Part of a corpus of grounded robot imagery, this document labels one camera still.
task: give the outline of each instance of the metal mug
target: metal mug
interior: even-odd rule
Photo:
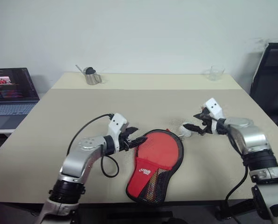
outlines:
[[[97,74],[96,71],[92,67],[87,67],[84,70],[81,70],[81,68],[79,68],[78,65],[76,65],[76,67],[85,76],[87,84],[96,85],[96,84],[102,82],[101,76],[99,74]]]

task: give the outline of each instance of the paddle cover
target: paddle cover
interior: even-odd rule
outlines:
[[[126,193],[138,203],[160,204],[165,200],[171,176],[181,165],[184,147],[175,134],[166,130],[152,130],[147,140],[137,147],[135,170]]]

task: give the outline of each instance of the table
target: table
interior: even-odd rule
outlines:
[[[214,97],[225,116],[253,119],[264,130],[278,160],[278,127],[229,75],[216,82],[202,75],[103,74],[102,78],[108,83],[88,86],[82,75],[64,74],[21,122],[0,148],[0,202],[44,203],[71,138],[87,121],[108,112],[119,112],[138,127],[134,137],[156,128],[178,134],[184,121],[200,124],[192,116]],[[99,120],[77,139],[104,135],[107,125],[108,119]],[[193,134],[183,144],[184,159],[170,180],[166,201],[224,199],[244,173],[242,160],[227,137]],[[133,172],[133,153],[113,155],[120,166],[116,178],[103,176],[97,161],[80,202],[132,202],[125,188]],[[105,160],[105,168],[111,171],[115,166]],[[248,178],[231,198],[251,198],[253,185]]]

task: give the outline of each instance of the white ball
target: white ball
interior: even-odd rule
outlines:
[[[182,125],[180,126],[180,132],[184,137],[190,137],[192,135],[192,131],[186,129],[183,125],[184,124],[189,124],[188,122],[184,122],[182,123]]]

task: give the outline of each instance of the laptop keyboard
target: laptop keyboard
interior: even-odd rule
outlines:
[[[27,115],[35,104],[0,105],[0,115]]]

